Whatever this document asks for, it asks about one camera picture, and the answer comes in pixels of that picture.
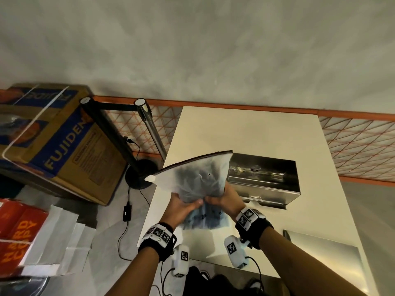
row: person's right hand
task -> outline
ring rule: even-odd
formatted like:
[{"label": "person's right hand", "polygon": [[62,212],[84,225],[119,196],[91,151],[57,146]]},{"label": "person's right hand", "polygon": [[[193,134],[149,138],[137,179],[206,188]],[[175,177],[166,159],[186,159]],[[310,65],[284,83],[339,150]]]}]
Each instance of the person's right hand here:
[{"label": "person's right hand", "polygon": [[225,183],[224,195],[221,197],[206,196],[204,200],[209,204],[220,206],[233,220],[236,219],[240,211],[246,206],[241,197],[228,182]]}]

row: wristband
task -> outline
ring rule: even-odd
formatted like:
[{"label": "wristband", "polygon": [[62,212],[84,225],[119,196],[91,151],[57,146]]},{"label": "wristband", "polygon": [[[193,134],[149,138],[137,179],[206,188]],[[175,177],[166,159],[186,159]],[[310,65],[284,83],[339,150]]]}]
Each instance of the wristband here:
[{"label": "wristband", "polygon": [[173,253],[177,237],[169,224],[160,222],[151,226],[141,240],[139,252],[146,247],[153,248],[159,255],[159,261],[164,262]]},{"label": "wristband", "polygon": [[240,238],[250,241],[256,249],[260,249],[259,239],[267,227],[273,228],[273,225],[257,209],[245,207],[236,217],[236,229],[239,231]]}]

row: person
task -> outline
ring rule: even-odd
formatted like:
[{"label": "person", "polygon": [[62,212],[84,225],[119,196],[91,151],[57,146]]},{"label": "person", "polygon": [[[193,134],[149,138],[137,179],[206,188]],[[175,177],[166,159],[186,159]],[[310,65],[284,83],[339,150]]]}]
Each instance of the person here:
[{"label": "person", "polygon": [[[225,184],[224,194],[221,197],[205,197],[204,200],[209,204],[220,206],[235,222],[240,212],[246,207],[243,200],[228,182]],[[202,204],[203,199],[186,204],[181,201],[178,194],[172,193],[159,224],[167,224],[169,229],[174,230],[192,210],[199,208]],[[256,247],[259,247],[269,259],[291,294],[296,296],[365,295],[320,261],[284,238],[273,229],[269,222],[267,224],[270,226],[264,227],[264,230],[256,239],[256,243],[259,244]],[[156,246],[143,248],[140,246],[135,259],[107,292],[106,296],[148,296],[160,257],[163,256],[161,251],[155,250],[155,248]],[[196,276],[200,276],[200,273],[195,267],[194,269],[190,268],[186,276],[183,295],[252,294],[248,289],[229,289],[229,283],[226,287],[222,287],[224,276],[222,276],[222,279],[220,277],[220,280],[217,277],[211,280],[203,280]]]}]

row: white table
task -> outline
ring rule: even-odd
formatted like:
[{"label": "white table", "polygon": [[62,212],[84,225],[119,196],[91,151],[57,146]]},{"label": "white table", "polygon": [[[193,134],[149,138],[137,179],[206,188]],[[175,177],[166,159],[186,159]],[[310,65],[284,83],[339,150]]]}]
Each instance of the white table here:
[{"label": "white table", "polygon": [[[301,195],[287,205],[287,210],[259,205],[256,208],[281,234],[287,229],[358,247],[369,294],[378,295],[317,116],[185,106],[164,166],[230,149],[235,153],[295,160]],[[156,188],[140,239],[159,221],[169,198],[169,191]],[[189,246],[191,259],[232,267],[224,239],[239,234],[233,221],[229,222],[225,228],[176,229],[175,234]],[[246,252],[257,261],[263,274],[279,277],[262,251],[247,248]],[[258,272],[255,264],[246,269]]]}]

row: stanchion base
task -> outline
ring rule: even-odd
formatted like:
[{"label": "stanchion base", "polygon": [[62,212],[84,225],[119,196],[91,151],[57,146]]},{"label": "stanchion base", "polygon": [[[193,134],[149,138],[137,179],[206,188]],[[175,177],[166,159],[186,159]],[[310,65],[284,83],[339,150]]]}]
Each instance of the stanchion base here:
[{"label": "stanchion base", "polygon": [[145,178],[158,171],[155,162],[149,159],[141,159],[137,161],[137,165],[141,170],[138,174],[133,168],[129,167],[125,173],[125,181],[131,189],[144,189],[151,186],[151,182],[147,182]]}]

